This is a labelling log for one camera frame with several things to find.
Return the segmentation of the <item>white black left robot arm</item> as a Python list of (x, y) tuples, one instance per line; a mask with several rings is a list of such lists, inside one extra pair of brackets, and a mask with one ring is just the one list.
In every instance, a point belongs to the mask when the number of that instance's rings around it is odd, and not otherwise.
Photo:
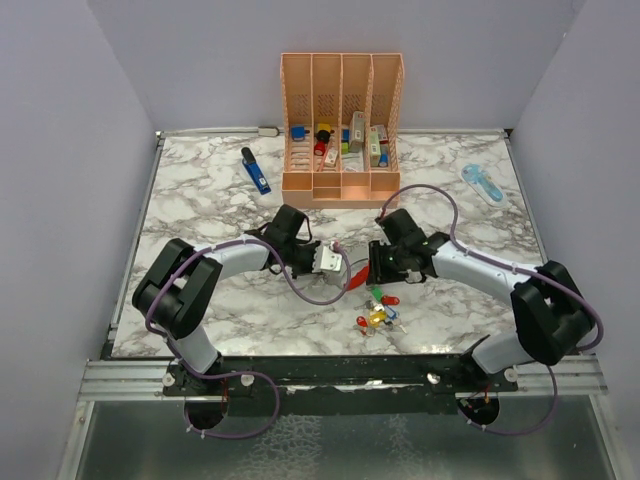
[(326, 249), (319, 240), (298, 237), (308, 224), (307, 215), (283, 205), (272, 221), (234, 240), (198, 248), (173, 239), (139, 282), (133, 307), (150, 331), (189, 365), (186, 382), (195, 392), (210, 394), (220, 385), (221, 371), (215, 365), (220, 353), (202, 325), (217, 283), (275, 266), (288, 270), (292, 278), (318, 274)]

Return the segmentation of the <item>grey red key organizer plate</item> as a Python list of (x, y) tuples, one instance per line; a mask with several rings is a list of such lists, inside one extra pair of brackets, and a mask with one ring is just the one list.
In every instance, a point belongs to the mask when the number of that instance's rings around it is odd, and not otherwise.
[(347, 283), (347, 267), (351, 268), (351, 281), (355, 287), (361, 284), (361, 279), (366, 279), (367, 274), (365, 268), (369, 266), (369, 251), (366, 244), (356, 246), (351, 249), (344, 247), (347, 255), (347, 262), (343, 262), (339, 272), (330, 272), (325, 275), (325, 281), (328, 285), (342, 288)]

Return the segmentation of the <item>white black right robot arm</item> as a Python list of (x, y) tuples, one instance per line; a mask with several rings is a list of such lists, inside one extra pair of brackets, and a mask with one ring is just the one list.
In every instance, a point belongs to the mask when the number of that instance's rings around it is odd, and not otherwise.
[(381, 215), (376, 223), (387, 241), (369, 243), (368, 285), (451, 280), (512, 308), (513, 332), (488, 336), (465, 353), (459, 378), (469, 390), (483, 390), (497, 372), (511, 366), (556, 365), (596, 326), (571, 275), (558, 262), (508, 265), (470, 251), (451, 234), (426, 235), (405, 209)]

